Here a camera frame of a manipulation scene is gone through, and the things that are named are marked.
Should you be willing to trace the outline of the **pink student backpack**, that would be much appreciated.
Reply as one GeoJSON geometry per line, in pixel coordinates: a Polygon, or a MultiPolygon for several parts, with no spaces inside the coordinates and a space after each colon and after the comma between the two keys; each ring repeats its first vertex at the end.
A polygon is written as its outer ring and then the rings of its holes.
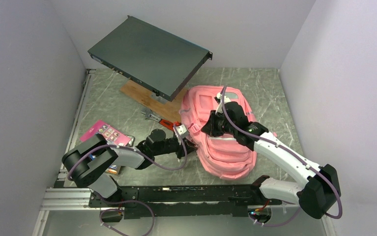
{"type": "Polygon", "coordinates": [[[220,179],[237,180],[246,177],[255,167],[257,154],[240,145],[233,135],[211,137],[201,131],[210,112],[216,110],[215,97],[222,87],[195,86],[183,97],[180,107],[181,122],[198,146],[197,156],[204,169],[220,179]]]}

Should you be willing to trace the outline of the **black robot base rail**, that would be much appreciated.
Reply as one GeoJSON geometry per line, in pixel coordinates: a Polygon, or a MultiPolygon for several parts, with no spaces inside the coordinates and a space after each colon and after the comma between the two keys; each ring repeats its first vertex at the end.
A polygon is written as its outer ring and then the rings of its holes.
{"type": "Polygon", "coordinates": [[[119,193],[101,200],[92,193],[90,208],[120,208],[124,219],[171,216],[229,215],[246,217],[254,208],[279,206],[251,184],[121,186],[119,193]]]}

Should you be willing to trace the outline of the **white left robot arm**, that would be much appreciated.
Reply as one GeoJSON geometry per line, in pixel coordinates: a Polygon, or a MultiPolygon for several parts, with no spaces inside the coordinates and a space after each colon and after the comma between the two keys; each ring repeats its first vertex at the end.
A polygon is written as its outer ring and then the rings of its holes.
{"type": "Polygon", "coordinates": [[[143,170],[150,165],[162,169],[165,166],[157,163],[155,157],[174,153],[178,160],[187,162],[188,154],[195,152],[197,146],[183,138],[179,133],[167,138],[163,130],[153,130],[135,147],[125,147],[109,143],[101,134],[96,134],[87,141],[70,150],[61,161],[67,169],[67,179],[79,188],[89,188],[98,194],[106,205],[116,206],[122,196],[119,184],[106,173],[112,165],[143,170]]]}

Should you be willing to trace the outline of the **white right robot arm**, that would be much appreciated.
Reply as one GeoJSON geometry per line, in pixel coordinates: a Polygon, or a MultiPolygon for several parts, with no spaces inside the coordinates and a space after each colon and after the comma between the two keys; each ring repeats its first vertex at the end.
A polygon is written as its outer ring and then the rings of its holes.
{"type": "Polygon", "coordinates": [[[297,204],[314,219],[328,216],[340,219],[343,204],[337,170],[330,164],[319,165],[282,143],[268,128],[250,121],[236,102],[220,103],[201,131],[211,137],[232,135],[239,145],[262,154],[288,173],[294,182],[261,176],[254,182],[251,199],[263,204],[277,199],[297,204]]]}

